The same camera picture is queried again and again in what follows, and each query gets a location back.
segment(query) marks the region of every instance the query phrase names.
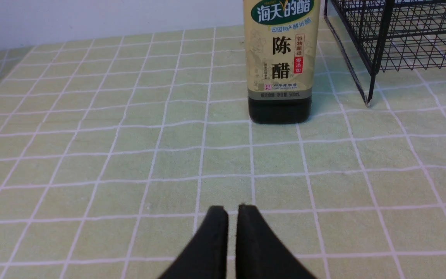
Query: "white wall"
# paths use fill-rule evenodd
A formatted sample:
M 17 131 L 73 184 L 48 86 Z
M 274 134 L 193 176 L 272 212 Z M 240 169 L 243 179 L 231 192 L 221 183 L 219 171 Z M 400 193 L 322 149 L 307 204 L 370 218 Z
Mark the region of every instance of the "white wall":
M 242 0 L 0 0 L 0 50 L 238 24 Z

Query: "red label stamp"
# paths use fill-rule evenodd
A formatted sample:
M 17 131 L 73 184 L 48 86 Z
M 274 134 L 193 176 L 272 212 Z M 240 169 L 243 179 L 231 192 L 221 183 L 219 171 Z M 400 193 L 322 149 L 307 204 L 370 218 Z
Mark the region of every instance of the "red label stamp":
M 304 58 L 296 57 L 293 62 L 293 72 L 294 74 L 302 74 L 302 68 L 304 66 Z

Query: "metal rack leg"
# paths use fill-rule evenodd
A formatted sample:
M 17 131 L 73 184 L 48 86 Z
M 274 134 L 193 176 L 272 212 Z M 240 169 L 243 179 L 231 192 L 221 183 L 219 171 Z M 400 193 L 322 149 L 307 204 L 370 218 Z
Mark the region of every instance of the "metal rack leg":
M 354 79 L 355 86 L 359 90 L 359 93 L 361 94 L 362 100 L 364 101 L 364 104 L 369 107 L 371 105 L 371 99 L 373 98 L 373 91 L 374 91 L 374 85 L 375 85 L 375 74 L 371 74 L 371 84 L 369 88 L 369 95 L 366 99 L 366 94 L 364 94 L 364 90 L 362 89 L 361 82 L 359 81 L 359 78 L 357 77 L 357 74 L 354 71 L 354 67 L 352 66 L 352 63 L 350 62 L 350 59 L 348 58 L 348 55 L 345 51 L 345 47 L 342 44 L 342 41 L 340 37 L 338 36 L 338 33 L 336 33 L 335 28 L 331 24 L 328 18 L 328 0 L 324 0 L 324 21 L 326 21 L 326 24 L 328 25 L 329 29 L 331 30 L 331 33 L 333 33 L 333 37 L 335 37 L 336 42 L 338 43 L 338 46 L 340 47 L 340 51 L 342 52 L 343 59 L 347 63 L 348 70 L 350 71 L 350 74 L 352 75 L 352 78 Z

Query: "black wire rack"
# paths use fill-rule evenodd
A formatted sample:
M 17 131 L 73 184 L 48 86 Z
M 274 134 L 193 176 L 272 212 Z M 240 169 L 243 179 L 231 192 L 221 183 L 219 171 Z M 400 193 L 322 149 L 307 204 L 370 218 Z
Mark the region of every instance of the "black wire rack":
M 446 67 L 446 0 L 331 0 L 331 5 L 371 77 L 366 96 L 324 0 L 324 19 L 366 106 L 373 98 L 379 70 Z

